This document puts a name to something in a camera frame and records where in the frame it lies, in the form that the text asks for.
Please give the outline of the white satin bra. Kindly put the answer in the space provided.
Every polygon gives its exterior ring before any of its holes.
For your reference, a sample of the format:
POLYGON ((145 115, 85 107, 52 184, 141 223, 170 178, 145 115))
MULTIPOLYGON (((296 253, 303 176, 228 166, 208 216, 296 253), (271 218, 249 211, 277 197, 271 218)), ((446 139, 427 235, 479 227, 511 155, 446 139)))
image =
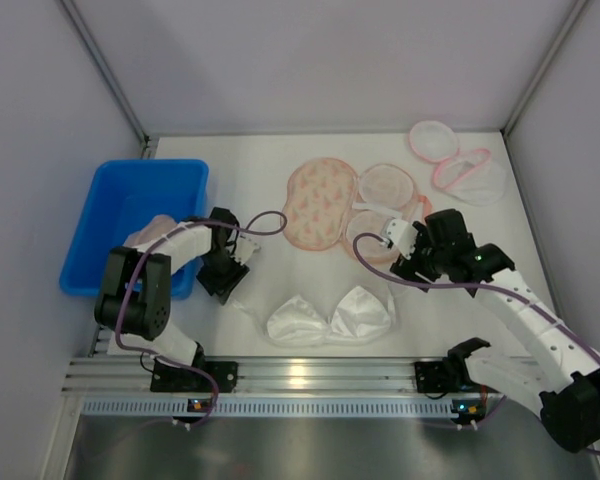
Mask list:
POLYGON ((387 287, 376 295, 357 285, 328 315, 300 295, 266 316, 238 300, 230 305, 248 316, 266 341, 284 348, 365 345, 387 335, 397 324, 394 296, 387 287))

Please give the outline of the floral orange laundry bag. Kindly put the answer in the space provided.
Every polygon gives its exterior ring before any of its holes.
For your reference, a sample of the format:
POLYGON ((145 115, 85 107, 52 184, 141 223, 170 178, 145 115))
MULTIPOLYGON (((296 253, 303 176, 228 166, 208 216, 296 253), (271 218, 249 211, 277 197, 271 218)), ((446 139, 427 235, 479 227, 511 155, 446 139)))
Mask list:
POLYGON ((379 235, 395 219, 422 221, 432 210, 415 180, 398 166, 375 164, 357 173, 340 159, 316 158, 289 177, 284 236, 301 250, 340 244, 353 255, 357 235, 379 235))

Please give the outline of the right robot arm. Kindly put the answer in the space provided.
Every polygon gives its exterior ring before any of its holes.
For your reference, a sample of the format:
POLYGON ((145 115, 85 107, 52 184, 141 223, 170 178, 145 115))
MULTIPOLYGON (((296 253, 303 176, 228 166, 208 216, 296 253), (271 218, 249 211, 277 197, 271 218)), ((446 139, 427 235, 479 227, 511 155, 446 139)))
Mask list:
POLYGON ((465 290, 533 360, 493 354, 488 341, 474 337, 444 357, 447 385, 496 390, 532 412, 564 450, 591 451, 600 440, 600 353, 532 292, 514 262, 494 244, 477 245, 455 209, 423 222, 391 219, 383 236, 399 252, 390 267, 399 283, 465 290))

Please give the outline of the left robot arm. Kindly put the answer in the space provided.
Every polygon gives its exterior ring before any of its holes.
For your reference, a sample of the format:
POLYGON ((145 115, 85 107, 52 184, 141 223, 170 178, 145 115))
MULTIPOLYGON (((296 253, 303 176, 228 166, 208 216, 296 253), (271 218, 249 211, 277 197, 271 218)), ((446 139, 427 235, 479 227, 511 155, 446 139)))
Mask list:
POLYGON ((240 224, 227 209, 189 217, 136 247, 115 247, 107 258, 94 308, 96 322, 123 352, 148 354, 174 367, 205 368, 203 347, 170 320, 172 276, 196 258, 196 278, 224 304, 249 272, 235 258, 240 224))

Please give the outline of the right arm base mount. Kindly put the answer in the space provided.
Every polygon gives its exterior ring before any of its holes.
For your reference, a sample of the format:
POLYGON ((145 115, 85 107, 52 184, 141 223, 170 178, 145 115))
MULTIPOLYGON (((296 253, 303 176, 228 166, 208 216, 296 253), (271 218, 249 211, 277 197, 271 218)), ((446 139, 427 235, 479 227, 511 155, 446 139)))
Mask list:
POLYGON ((448 359, 419 360, 413 364, 416 391, 421 394, 487 393, 502 395, 469 377, 459 363, 448 359))

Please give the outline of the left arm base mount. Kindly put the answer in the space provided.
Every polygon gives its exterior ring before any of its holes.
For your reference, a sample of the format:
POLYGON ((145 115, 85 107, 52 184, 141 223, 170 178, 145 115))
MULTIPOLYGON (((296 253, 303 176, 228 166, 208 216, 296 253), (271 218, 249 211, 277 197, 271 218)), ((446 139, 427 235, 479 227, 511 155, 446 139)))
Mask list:
MULTIPOLYGON (((206 361, 202 370, 217 384, 219 393, 231 393, 237 384, 239 364, 206 361)), ((201 374, 156 361, 149 390, 156 393, 212 393, 211 382, 201 374)))

